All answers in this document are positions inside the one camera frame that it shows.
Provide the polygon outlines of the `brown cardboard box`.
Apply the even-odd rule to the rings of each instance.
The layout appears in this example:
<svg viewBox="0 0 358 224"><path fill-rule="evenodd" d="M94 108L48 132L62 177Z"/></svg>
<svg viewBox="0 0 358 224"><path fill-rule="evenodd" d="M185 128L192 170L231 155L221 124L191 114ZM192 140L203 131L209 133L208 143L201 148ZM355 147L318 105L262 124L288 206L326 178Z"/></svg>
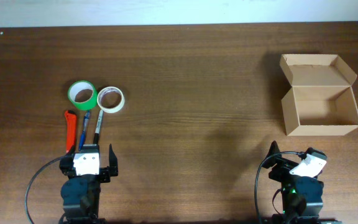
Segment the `brown cardboard box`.
<svg viewBox="0 0 358 224"><path fill-rule="evenodd" d="M287 136L344 136L358 128L357 74L338 55L283 54L291 85L282 98Z"/></svg>

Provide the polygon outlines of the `green tape roll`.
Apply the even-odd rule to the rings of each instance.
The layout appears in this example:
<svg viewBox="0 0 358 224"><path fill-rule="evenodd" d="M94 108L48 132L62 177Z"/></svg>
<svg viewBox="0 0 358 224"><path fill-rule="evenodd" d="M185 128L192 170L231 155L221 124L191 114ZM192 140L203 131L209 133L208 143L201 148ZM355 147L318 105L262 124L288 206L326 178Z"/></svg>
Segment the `green tape roll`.
<svg viewBox="0 0 358 224"><path fill-rule="evenodd" d="M69 87L67 95L71 103L82 111L91 110L97 104L98 92L92 83L85 80L73 83Z"/></svg>

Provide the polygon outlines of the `black permanent marker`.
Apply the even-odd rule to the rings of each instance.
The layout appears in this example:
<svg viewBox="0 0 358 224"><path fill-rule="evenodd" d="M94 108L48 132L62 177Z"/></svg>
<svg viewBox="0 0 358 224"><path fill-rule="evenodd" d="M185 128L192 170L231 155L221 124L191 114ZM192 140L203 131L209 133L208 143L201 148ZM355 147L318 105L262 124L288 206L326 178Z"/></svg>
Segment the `black permanent marker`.
<svg viewBox="0 0 358 224"><path fill-rule="evenodd" d="M96 122L94 138L93 138L93 144L98 144L99 143L99 135L100 135L100 130L101 130L101 124L103 122L103 114L104 114L104 111L100 110L99 115L98 115L98 120Z"/></svg>

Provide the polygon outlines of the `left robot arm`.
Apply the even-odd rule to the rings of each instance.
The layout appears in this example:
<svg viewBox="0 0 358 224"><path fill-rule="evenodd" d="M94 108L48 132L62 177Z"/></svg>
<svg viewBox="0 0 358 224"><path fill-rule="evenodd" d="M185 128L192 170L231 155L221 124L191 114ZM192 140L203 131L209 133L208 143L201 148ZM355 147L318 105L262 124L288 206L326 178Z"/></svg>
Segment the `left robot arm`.
<svg viewBox="0 0 358 224"><path fill-rule="evenodd" d="M68 180L62 185L63 215L60 223L105 224L99 217L101 184L118 176L117 157L109 146L109 165L100 166L97 144L85 144L80 152L71 151L60 161L59 168Z"/></svg>

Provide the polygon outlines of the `blue ballpoint pen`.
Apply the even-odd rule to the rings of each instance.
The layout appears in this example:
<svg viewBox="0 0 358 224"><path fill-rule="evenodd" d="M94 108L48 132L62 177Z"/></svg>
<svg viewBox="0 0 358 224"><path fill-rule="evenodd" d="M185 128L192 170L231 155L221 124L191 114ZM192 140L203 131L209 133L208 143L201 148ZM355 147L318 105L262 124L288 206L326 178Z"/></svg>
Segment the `blue ballpoint pen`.
<svg viewBox="0 0 358 224"><path fill-rule="evenodd" d="M81 132L80 141L79 141L79 145L78 145L78 150L79 151L82 150L83 145L85 143L86 130L87 130L87 127L88 127L89 119L90 119L90 110L87 110L85 115L84 115L84 119L83 119L83 130Z"/></svg>

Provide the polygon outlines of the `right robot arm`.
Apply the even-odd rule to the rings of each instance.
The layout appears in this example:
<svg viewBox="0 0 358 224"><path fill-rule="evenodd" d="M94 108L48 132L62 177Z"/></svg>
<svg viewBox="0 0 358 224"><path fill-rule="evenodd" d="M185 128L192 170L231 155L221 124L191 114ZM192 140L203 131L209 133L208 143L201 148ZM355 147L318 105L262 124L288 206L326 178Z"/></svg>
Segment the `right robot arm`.
<svg viewBox="0 0 358 224"><path fill-rule="evenodd" d="M327 156L312 147L300 154L297 163L282 157L276 141L270 145L265 169L271 169L269 179L281 183L276 191L282 195L283 211L272 215L272 223L317 223L323 208L324 183L318 175L327 162Z"/></svg>

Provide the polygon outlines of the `white masking tape roll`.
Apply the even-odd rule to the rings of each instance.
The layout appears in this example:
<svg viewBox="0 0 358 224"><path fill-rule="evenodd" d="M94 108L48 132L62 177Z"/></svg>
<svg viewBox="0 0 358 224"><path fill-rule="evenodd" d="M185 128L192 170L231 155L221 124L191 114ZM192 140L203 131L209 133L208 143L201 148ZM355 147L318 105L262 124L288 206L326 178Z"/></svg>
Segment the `white masking tape roll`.
<svg viewBox="0 0 358 224"><path fill-rule="evenodd" d="M97 104L106 113L117 113L123 109L125 102L123 92L115 86L103 88L98 93Z"/></svg>

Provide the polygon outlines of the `red utility knife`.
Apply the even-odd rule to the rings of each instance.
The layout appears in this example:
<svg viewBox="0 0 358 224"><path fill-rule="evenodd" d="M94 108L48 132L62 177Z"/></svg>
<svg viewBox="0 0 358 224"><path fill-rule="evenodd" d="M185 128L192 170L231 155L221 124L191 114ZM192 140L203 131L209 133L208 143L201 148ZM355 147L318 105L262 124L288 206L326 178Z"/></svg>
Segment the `red utility knife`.
<svg viewBox="0 0 358 224"><path fill-rule="evenodd" d="M66 153L68 154L76 143L76 122L77 116L74 111L65 111L65 119L67 124Z"/></svg>

